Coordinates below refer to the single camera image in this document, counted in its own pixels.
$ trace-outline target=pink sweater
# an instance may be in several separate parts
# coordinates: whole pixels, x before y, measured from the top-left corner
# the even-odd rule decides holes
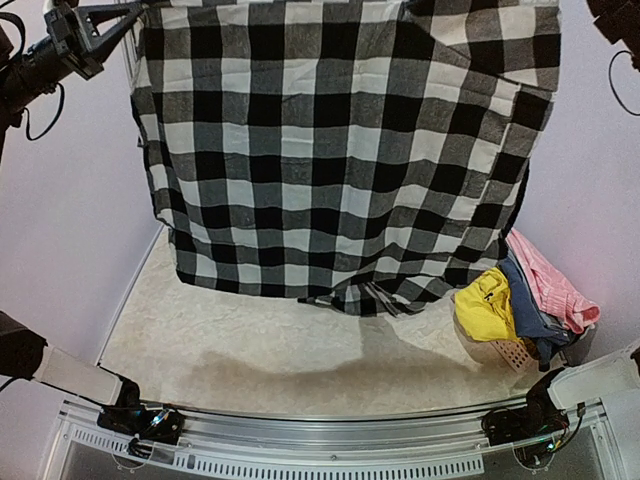
[[[540,310],[558,317],[565,328],[578,334],[598,321],[600,307],[582,296],[524,235],[512,229],[507,244],[520,262]]]

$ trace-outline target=dark blue garment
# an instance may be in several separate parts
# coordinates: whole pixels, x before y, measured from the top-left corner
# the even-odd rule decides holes
[[[509,251],[509,255],[499,266],[511,289],[516,335],[528,338],[536,344],[540,355],[540,371],[546,372],[550,368],[551,359],[572,341],[573,334],[562,328],[558,319],[540,311],[513,252]]]

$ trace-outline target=plaid shirt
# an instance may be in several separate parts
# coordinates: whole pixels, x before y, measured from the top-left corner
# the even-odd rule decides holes
[[[353,315],[468,285],[506,255],[558,18],[552,0],[154,2],[133,105],[180,279]]]

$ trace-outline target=wall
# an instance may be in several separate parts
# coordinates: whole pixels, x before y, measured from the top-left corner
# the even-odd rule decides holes
[[[25,20],[28,44],[45,34],[41,5],[9,8]],[[90,82],[64,84],[67,104],[48,136],[31,143],[23,130],[13,130],[7,138],[0,167],[0,309],[95,362],[158,225],[122,53]],[[55,95],[33,104],[34,133],[56,107]],[[0,394],[0,478],[37,478],[61,398],[26,382]]]
[[[586,1],[562,7],[560,92],[516,226],[601,305],[595,357],[640,337],[640,119],[624,113],[609,89],[609,60],[621,46],[591,25]],[[640,110],[640,73],[628,57],[619,60],[620,93]]]

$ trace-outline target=pile of clothes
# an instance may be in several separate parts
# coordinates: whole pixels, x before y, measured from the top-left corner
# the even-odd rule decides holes
[[[599,320],[600,308],[515,229],[507,245],[498,267],[456,294],[456,316],[471,339],[521,343],[548,371],[551,359]]]

